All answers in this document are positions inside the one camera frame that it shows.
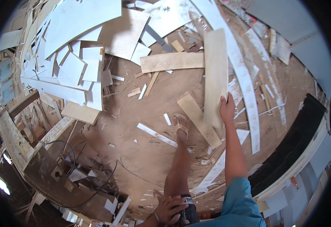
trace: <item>black shorts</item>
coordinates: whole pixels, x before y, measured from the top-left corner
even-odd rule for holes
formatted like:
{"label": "black shorts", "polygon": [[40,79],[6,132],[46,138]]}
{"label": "black shorts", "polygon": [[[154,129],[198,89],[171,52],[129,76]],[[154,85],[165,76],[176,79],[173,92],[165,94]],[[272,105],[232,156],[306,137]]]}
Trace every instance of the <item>black shorts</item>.
{"label": "black shorts", "polygon": [[178,212],[178,214],[181,214],[181,217],[179,218],[179,220],[176,223],[174,223],[171,226],[172,227],[183,227],[186,225],[195,224],[195,223],[200,222],[200,220],[197,216],[196,206],[193,203],[193,200],[192,200],[190,194],[182,194],[181,197],[186,198],[186,202],[184,202],[183,204],[188,204],[189,206],[186,209]]}

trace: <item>person's leg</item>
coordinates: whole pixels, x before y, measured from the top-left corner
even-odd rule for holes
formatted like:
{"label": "person's leg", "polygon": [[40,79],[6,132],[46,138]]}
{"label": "person's leg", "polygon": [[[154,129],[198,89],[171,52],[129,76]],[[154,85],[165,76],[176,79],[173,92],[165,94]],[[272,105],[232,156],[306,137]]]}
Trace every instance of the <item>person's leg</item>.
{"label": "person's leg", "polygon": [[[178,117],[178,122],[188,128],[188,121]],[[177,124],[177,117],[172,117],[173,125]],[[173,158],[172,167],[165,179],[164,196],[189,194],[187,178],[190,174],[191,157],[186,147],[186,133],[178,129],[176,132],[178,148]]]}

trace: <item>person's arm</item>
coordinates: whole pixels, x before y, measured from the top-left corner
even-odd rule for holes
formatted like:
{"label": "person's arm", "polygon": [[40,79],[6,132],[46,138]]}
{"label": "person's arm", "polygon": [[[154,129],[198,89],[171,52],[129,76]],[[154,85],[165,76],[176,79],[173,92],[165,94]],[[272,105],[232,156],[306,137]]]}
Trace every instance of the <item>person's arm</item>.
{"label": "person's arm", "polygon": [[180,195],[176,197],[165,197],[159,203],[157,209],[154,211],[154,215],[138,227],[157,227],[159,223],[172,225],[176,223],[181,217],[180,214],[176,214],[181,210],[188,207],[188,204],[182,204],[186,201],[185,198],[181,198]]}
{"label": "person's arm", "polygon": [[239,137],[234,124],[235,103],[231,93],[228,93],[227,102],[221,97],[220,115],[226,129],[226,156],[225,156],[225,181],[226,187],[234,178],[248,177],[246,160],[242,152]]}

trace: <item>bracelet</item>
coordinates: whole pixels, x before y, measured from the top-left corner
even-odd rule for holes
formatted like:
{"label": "bracelet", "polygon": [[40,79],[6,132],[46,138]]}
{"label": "bracelet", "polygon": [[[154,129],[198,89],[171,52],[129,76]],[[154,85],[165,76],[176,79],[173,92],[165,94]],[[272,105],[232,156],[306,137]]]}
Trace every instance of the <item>bracelet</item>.
{"label": "bracelet", "polygon": [[159,223],[161,223],[161,221],[159,220],[159,218],[158,218],[156,212],[154,212],[154,215],[155,215],[155,218],[157,219],[157,221],[158,221]]}

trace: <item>dirt floor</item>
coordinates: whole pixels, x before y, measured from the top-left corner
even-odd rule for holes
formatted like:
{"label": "dirt floor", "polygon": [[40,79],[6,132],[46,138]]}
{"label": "dirt floor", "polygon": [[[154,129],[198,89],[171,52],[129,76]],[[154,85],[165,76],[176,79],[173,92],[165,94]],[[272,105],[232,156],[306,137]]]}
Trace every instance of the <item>dirt floor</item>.
{"label": "dirt floor", "polygon": [[[244,31],[236,29],[235,14],[226,7],[219,5],[219,9],[229,24],[233,32],[239,34],[242,39]],[[183,46],[177,32],[167,36],[168,43],[178,40]],[[269,49],[269,39],[263,39],[262,43],[266,50]],[[157,43],[151,47],[153,54],[167,53],[162,50]],[[254,63],[261,64],[254,48],[248,46],[248,54],[254,56]],[[293,55],[290,57],[289,65],[285,65],[279,59],[272,59],[275,66],[275,73],[281,87],[283,100],[286,100],[285,110],[287,118],[287,130],[294,122],[297,114],[299,103],[304,100],[306,93],[315,95],[314,80],[308,72],[304,73],[305,68],[301,62]],[[114,172],[116,184],[121,193],[129,194],[131,203],[129,209],[132,211],[131,217],[145,219],[157,207],[157,200],[145,194],[151,194],[153,188],[163,190],[164,180],[170,169],[173,155],[176,149],[161,140],[150,136],[136,126],[143,122],[157,132],[175,139],[173,126],[168,126],[163,114],[168,113],[171,117],[173,113],[182,113],[181,108],[177,105],[177,98],[184,92],[190,92],[192,97],[203,107],[204,102],[204,69],[181,69],[174,70],[172,74],[164,71],[160,72],[148,97],[138,100],[138,96],[128,97],[127,94],[135,89],[142,88],[144,83],[149,85],[150,78],[147,75],[139,79],[134,75],[141,72],[140,66],[131,61],[114,57],[109,69],[111,74],[125,78],[121,85],[113,85],[112,92],[119,91],[118,94],[110,99],[104,99],[106,112],[102,112],[97,123],[93,126],[85,125],[82,130],[82,137],[86,139],[86,149],[81,154],[79,162],[102,163],[104,166],[110,166],[114,170],[117,161],[118,164]],[[258,95],[257,97],[259,113],[266,111],[265,102]],[[243,101],[237,106],[240,110],[244,107]],[[54,114],[49,114],[48,118],[56,118]],[[246,113],[243,112],[235,122],[245,122]],[[252,155],[251,140],[248,136],[242,145],[245,157],[247,159],[248,170],[255,164],[263,163],[276,149],[284,138],[285,134],[277,137],[273,116],[267,114],[260,116],[260,136],[261,149],[258,153]],[[236,124],[237,128],[249,129],[248,124]],[[224,132],[217,132],[220,138],[224,138]],[[108,146],[109,143],[116,145],[115,148]],[[191,153],[193,158],[192,170],[188,179],[189,188],[197,186],[204,176],[212,168],[212,164],[201,165],[202,158],[210,158],[207,154],[208,143],[199,133],[196,127],[190,122],[190,133],[187,145],[194,145],[194,152]],[[216,160],[223,151],[224,147],[218,148],[211,154]],[[221,174],[216,180],[215,187],[224,182],[224,175]],[[195,200],[197,211],[220,211],[222,200],[218,198],[223,196],[225,187],[222,187],[204,197]]]}

